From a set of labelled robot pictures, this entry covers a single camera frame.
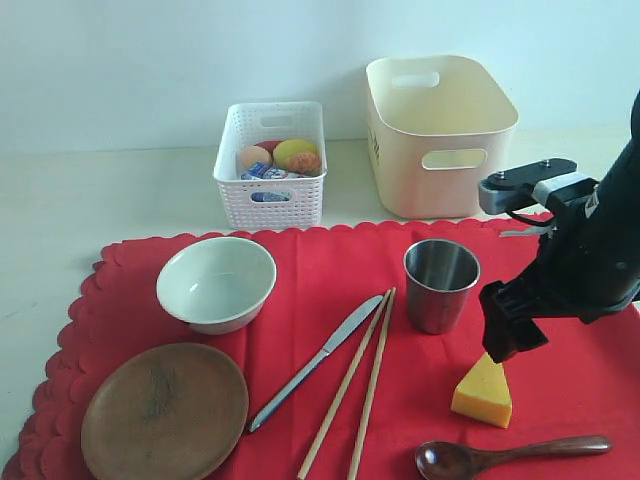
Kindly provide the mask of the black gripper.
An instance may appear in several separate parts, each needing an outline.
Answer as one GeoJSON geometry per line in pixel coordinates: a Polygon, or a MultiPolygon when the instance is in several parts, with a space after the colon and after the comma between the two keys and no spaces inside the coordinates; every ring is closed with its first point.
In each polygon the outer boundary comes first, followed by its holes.
{"type": "Polygon", "coordinates": [[[627,145],[593,193],[556,219],[557,231],[516,280],[479,294],[482,345],[496,364],[549,342],[533,318],[591,323],[639,295],[639,147],[627,145]]]}

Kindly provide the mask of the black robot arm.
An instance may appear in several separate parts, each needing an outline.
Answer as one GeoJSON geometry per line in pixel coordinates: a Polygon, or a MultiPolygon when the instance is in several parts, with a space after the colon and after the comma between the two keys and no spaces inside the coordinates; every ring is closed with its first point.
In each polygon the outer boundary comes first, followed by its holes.
{"type": "Polygon", "coordinates": [[[502,363],[547,343],[537,318],[589,324],[639,298],[639,108],[631,138],[602,180],[551,158],[488,175],[478,184],[487,214],[507,214],[539,237],[532,262],[479,294],[483,347],[502,363]]]}

